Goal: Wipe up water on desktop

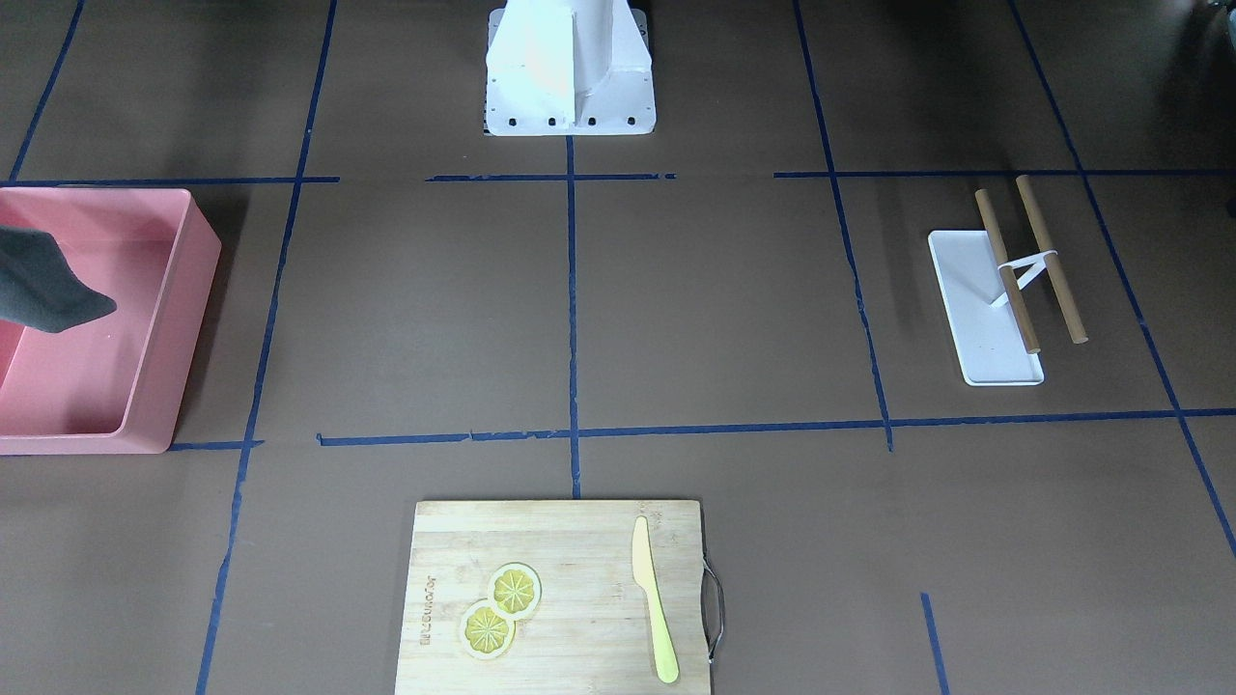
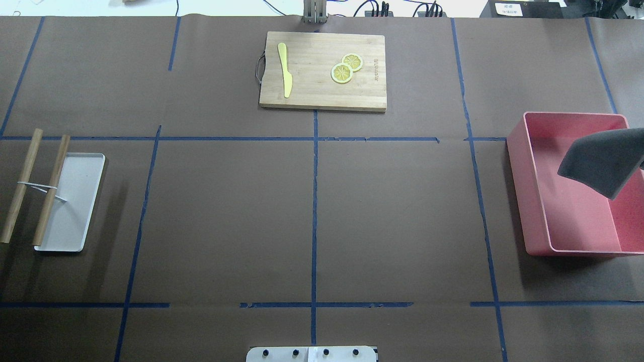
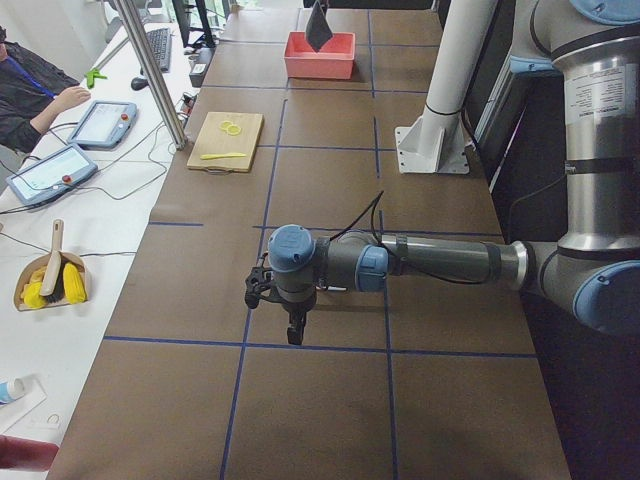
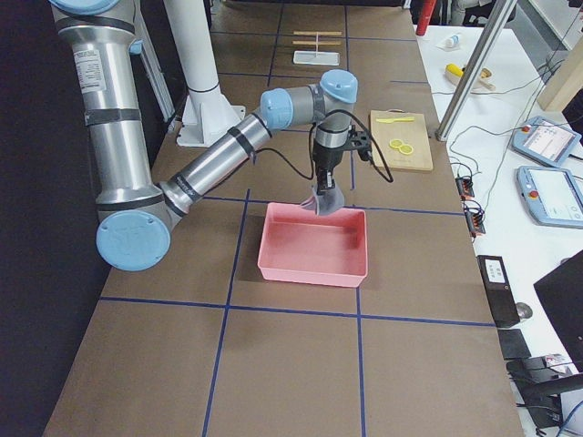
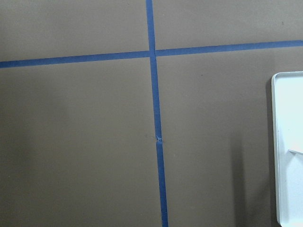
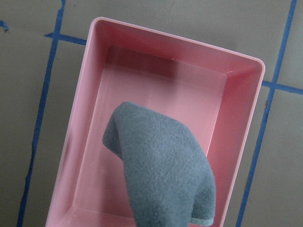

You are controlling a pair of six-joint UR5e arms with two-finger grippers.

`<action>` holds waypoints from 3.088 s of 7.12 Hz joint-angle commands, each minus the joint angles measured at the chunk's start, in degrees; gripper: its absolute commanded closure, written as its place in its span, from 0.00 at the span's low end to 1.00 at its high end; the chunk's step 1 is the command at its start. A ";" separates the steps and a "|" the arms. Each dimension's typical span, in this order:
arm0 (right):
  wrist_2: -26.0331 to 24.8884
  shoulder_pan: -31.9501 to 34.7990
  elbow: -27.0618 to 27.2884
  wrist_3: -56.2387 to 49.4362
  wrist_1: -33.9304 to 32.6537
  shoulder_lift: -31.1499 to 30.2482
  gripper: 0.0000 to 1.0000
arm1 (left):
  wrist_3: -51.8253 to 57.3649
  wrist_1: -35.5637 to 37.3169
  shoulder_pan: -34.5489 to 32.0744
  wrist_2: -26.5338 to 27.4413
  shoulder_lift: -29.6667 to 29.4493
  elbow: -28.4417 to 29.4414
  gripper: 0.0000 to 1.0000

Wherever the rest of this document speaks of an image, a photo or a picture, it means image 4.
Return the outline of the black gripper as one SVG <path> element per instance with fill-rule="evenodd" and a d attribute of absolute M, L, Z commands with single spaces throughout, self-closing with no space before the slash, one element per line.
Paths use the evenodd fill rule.
<path fill-rule="evenodd" d="M 336 185 L 333 171 L 342 162 L 343 152 L 339 148 L 315 146 L 312 160 L 316 173 L 316 196 L 325 200 L 342 200 L 343 193 Z"/>

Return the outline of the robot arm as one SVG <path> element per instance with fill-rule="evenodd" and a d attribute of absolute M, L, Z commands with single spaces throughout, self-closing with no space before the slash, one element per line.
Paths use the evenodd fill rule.
<path fill-rule="evenodd" d="M 333 170 L 348 142 L 356 77 L 333 69 L 316 85 L 276 88 L 252 112 L 221 93 L 205 8 L 200 1 L 168 1 L 165 9 L 189 89 L 178 142 L 202 153 L 165 182 L 150 175 L 130 55 L 142 27 L 137 1 L 55 1 L 61 38 L 73 51 L 95 150 L 97 249 L 111 266 L 137 271 L 168 252 L 171 231 L 189 208 L 253 158 L 278 131 L 314 124 L 316 187 L 304 206 L 320 216 L 343 206 Z"/>

